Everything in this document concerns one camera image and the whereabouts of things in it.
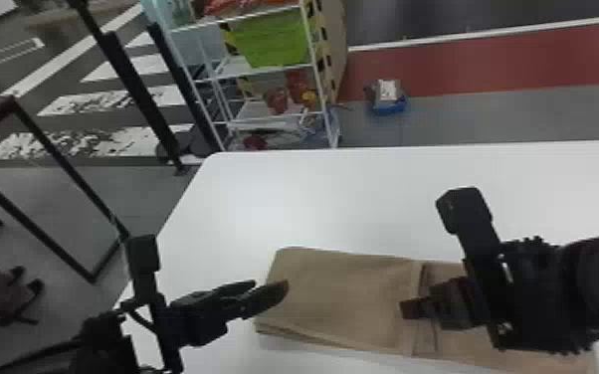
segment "robotic arm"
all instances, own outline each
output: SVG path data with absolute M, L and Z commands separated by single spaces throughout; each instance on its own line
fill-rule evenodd
M 599 238 L 501 242 L 476 188 L 449 191 L 437 208 L 462 244 L 467 276 L 403 301 L 405 318 L 434 318 L 448 330 L 485 326 L 500 350 L 578 354 L 599 340 Z

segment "beige towel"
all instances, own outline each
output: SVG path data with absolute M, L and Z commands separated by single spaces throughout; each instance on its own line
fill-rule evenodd
M 283 249 L 268 282 L 289 280 L 277 307 L 256 319 L 261 333 L 295 340 L 450 360 L 513 373 L 593 373 L 594 354 L 560 357 L 492 348 L 484 328 L 443 331 L 431 321 L 402 319 L 399 301 L 424 295 L 440 281 L 463 275 L 458 264 L 386 256 Z

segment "white floor marking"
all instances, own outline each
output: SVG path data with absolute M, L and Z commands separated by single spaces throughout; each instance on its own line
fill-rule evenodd
M 139 34 L 139 36 L 132 39 L 132 41 L 130 43 L 128 43 L 125 47 L 126 48 L 136 48 L 136 47 L 150 46 L 153 44 L 154 43 L 153 43 L 153 39 L 151 39 L 151 36 L 148 35 L 148 32 L 144 31 L 143 33 Z
M 141 76 L 162 74 L 169 71 L 167 69 L 167 65 L 165 65 L 165 61 L 162 60 L 162 56 L 159 54 L 133 57 L 130 60 L 132 61 L 134 69 L 137 70 Z M 102 65 L 97 67 L 85 78 L 83 78 L 82 82 L 95 82 L 115 79 L 118 79 L 116 71 L 109 62 L 106 62 L 102 63 Z
M 22 46 L 24 44 L 28 44 L 28 49 L 23 50 L 23 51 L 21 51 L 19 53 L 16 53 L 16 54 L 14 54 L 12 56 L 8 56 L 8 57 L 6 57 L 4 59 L 0 59 L 0 64 L 6 63 L 6 62 L 8 62 L 10 60 L 14 60 L 14 59 L 16 59 L 18 57 L 27 55 L 27 54 L 29 54 L 29 53 L 31 53 L 33 51 L 37 51 L 39 49 L 44 48 L 44 43 L 42 42 L 42 40 L 40 38 L 32 38 L 32 39 L 29 39 L 29 40 L 26 40 L 26 41 L 23 41 L 23 42 L 20 42 L 20 43 L 13 44 L 11 46 L 7 46 L 5 48 L 1 48 L 0 49 L 0 54 L 4 53 L 6 51 L 9 51 L 12 48 L 16 48 L 16 47 Z
M 192 124 L 170 125 L 173 132 L 187 131 Z M 124 127 L 112 131 L 65 130 L 47 136 L 66 156 L 153 157 L 158 139 L 151 127 Z M 30 132 L 17 132 L 0 142 L 0 160 L 28 160 L 49 157 Z
M 389 48 L 404 48 L 404 47 L 412 47 L 412 46 L 421 46 L 421 45 L 425 45 L 425 44 L 448 43 L 448 42 L 454 42 L 454 41 L 458 41 L 458 40 L 494 38 L 494 37 L 501 37 L 501 36 L 505 36 L 505 35 L 530 33 L 530 32 L 535 32 L 535 31 L 566 29 L 566 28 L 571 28 L 571 27 L 581 27 L 581 26 L 590 26 L 590 25 L 599 25 L 599 17 L 588 18 L 588 19 L 584 19 L 584 20 L 576 20 L 576 21 L 554 22 L 554 23 L 547 23 L 547 24 L 540 24 L 540 25 L 507 27 L 507 28 L 501 28 L 501 29 L 478 31 L 478 32 L 474 32 L 474 33 L 442 35 L 439 37 L 431 37 L 431 38 L 408 39 L 408 40 L 401 40 L 401 41 L 389 42 L 389 43 L 367 44 L 364 46 L 349 47 L 348 52 L 377 51 L 377 50 L 384 50 L 384 49 L 389 49 Z
M 159 107 L 185 105 L 186 103 L 176 85 L 152 87 L 148 90 Z M 132 105 L 134 105 L 134 101 L 126 90 L 78 93 L 56 98 L 37 115 L 83 114 L 120 109 Z
M 116 31 L 123 25 L 141 14 L 141 5 L 137 4 L 130 7 L 128 10 L 123 12 L 120 16 L 109 21 L 102 27 L 102 30 Z M 57 55 L 50 62 L 43 65 L 40 69 L 31 73 L 23 80 L 10 87 L 2 95 L 14 95 L 21 97 L 27 94 L 35 87 L 39 86 L 45 80 L 53 76 L 55 73 L 60 71 L 62 68 L 69 65 L 72 61 L 76 60 L 79 56 L 83 55 L 86 51 L 92 48 L 96 44 L 96 40 L 92 36 L 81 39 L 78 43 L 66 49 L 61 54 Z

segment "green box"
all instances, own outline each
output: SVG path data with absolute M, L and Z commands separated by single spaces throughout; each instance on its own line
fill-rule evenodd
M 308 60 L 300 10 L 250 18 L 233 29 L 237 50 L 252 68 L 305 64 Z

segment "blue container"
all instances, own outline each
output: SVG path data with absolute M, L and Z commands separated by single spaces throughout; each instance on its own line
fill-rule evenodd
M 402 111 L 404 111 L 404 109 L 406 109 L 406 103 L 406 97 L 401 96 L 397 101 L 391 104 L 378 106 L 374 106 L 373 104 L 371 104 L 370 109 L 375 115 L 390 115 L 395 113 L 401 113 Z

